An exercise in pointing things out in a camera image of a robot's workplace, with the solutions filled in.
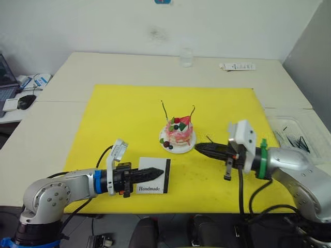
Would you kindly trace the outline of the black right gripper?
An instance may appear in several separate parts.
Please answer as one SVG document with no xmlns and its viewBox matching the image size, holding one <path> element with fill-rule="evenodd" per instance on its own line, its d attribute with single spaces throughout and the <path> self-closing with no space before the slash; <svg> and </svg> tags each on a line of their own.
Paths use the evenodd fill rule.
<svg viewBox="0 0 331 248">
<path fill-rule="evenodd" d="M 225 161 L 226 171 L 224 179 L 231 180 L 231 169 L 237 169 L 239 172 L 243 170 L 246 159 L 246 148 L 244 145 L 235 145 L 235 148 L 228 145 L 218 143 L 198 143 L 194 146 L 199 153 L 220 161 Z"/>
</svg>

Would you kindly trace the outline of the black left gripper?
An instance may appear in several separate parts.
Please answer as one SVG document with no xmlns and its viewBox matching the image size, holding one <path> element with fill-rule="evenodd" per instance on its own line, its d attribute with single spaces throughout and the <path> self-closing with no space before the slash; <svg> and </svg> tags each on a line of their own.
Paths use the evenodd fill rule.
<svg viewBox="0 0 331 248">
<path fill-rule="evenodd" d="M 129 198 L 133 184 L 155 180 L 163 173 L 164 170 L 154 167 L 132 170 L 131 162 L 119 163 L 113 171 L 114 191 L 123 198 Z"/>
</svg>

